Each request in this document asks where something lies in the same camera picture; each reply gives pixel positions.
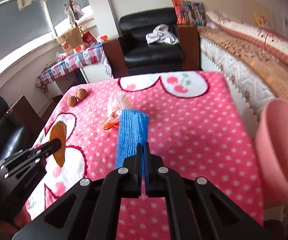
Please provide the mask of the left hand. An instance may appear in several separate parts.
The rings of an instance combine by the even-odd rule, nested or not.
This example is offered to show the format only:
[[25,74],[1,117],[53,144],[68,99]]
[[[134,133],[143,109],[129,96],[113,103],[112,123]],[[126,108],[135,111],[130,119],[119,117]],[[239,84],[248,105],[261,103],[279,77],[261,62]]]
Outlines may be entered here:
[[31,222],[30,214],[24,206],[18,215],[13,219],[12,223],[0,221],[0,238],[12,239],[13,236]]

